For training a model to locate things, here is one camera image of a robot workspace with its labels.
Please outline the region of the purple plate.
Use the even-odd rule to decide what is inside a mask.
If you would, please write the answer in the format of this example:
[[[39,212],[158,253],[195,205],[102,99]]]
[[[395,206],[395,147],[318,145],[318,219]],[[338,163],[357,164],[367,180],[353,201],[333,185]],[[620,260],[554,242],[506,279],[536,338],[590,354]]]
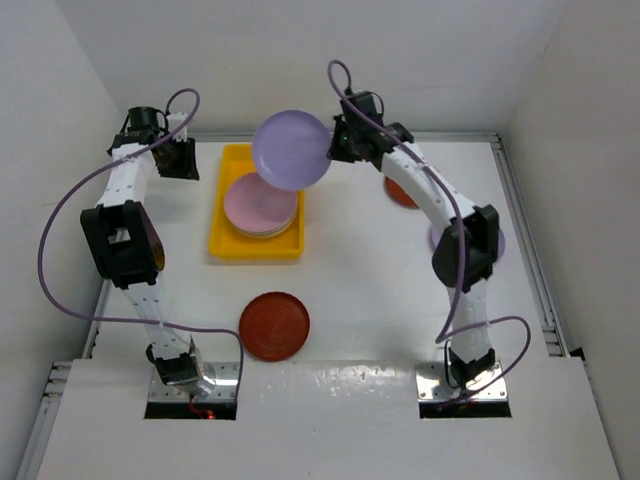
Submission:
[[[485,233],[485,228],[482,226],[467,226],[466,230],[471,234],[472,240],[481,240],[482,235]],[[436,251],[438,249],[439,244],[441,243],[441,233],[435,229],[433,225],[429,227],[428,238],[430,241],[431,249],[432,249],[432,258],[434,260],[436,258]],[[500,260],[506,250],[506,238],[504,232],[501,229],[498,229],[498,249],[497,249],[497,260]],[[459,259],[459,247],[457,245],[454,246],[453,249],[453,258],[455,261]]]
[[[299,191],[319,182],[329,170],[330,130],[311,113],[285,110],[256,130],[251,154],[259,176],[271,186]]]

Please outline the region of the red plate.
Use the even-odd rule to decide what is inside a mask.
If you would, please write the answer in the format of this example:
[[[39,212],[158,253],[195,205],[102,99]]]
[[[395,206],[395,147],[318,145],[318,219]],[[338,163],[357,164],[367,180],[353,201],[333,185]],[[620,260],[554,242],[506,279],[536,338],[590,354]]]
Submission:
[[[239,319],[245,350],[255,359],[280,362],[294,356],[310,332],[304,304],[286,292],[268,292],[252,299]]]
[[[396,204],[407,209],[418,209],[417,204],[411,197],[396,182],[388,177],[384,178],[384,188],[389,198]]]

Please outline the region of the pink plate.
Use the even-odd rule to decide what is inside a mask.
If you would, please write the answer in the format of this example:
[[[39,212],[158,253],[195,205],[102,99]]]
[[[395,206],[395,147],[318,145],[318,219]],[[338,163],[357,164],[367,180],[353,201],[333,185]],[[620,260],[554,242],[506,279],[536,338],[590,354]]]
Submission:
[[[296,192],[275,188],[256,172],[235,180],[223,200],[231,224],[251,231],[271,230],[289,222],[297,206]]]

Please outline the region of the cream white plate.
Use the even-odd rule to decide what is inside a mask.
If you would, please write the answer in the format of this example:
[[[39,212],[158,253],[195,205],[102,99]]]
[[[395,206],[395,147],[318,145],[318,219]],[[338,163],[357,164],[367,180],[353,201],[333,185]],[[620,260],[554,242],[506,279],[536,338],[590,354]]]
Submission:
[[[254,238],[254,239],[266,239],[266,238],[273,238],[276,237],[278,235],[280,235],[281,233],[285,232],[291,225],[292,225],[293,221],[290,220],[289,222],[283,223],[282,225],[278,226],[277,228],[271,229],[271,230],[266,230],[266,231],[251,231],[251,230],[245,230],[242,229],[238,226],[233,226],[234,230],[236,232],[238,232],[239,234],[248,237],[248,238]]]

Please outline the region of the red plate front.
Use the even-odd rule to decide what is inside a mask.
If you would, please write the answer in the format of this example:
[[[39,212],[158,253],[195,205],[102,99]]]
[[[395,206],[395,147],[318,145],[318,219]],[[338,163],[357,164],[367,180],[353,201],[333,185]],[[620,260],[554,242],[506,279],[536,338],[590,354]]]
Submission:
[[[245,350],[255,359],[280,362],[294,356],[310,332],[304,304],[286,292],[268,292],[252,299],[239,319]]]

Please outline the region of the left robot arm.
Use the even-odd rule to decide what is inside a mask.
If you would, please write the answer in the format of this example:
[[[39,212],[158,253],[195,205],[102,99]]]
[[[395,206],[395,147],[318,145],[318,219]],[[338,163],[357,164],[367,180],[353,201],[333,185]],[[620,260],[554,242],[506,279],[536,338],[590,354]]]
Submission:
[[[133,107],[108,153],[113,168],[95,207],[80,223],[100,276],[121,290],[143,321],[146,356],[166,386],[203,399],[215,388],[193,337],[171,326],[173,306],[162,272],[166,254],[145,207],[152,173],[196,180],[195,141],[187,113]]]

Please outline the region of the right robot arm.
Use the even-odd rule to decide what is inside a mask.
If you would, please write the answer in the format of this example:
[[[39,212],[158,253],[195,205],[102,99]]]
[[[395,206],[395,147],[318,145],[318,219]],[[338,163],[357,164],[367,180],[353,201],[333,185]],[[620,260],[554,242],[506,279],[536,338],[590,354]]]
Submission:
[[[384,125],[372,92],[346,89],[339,96],[342,112],[335,118],[329,158],[373,164],[411,198],[439,235],[431,264],[448,289],[450,312],[436,340],[450,344],[445,376],[468,396],[472,381],[495,363],[486,291],[498,259],[499,214],[460,194],[427,162],[401,124]]]

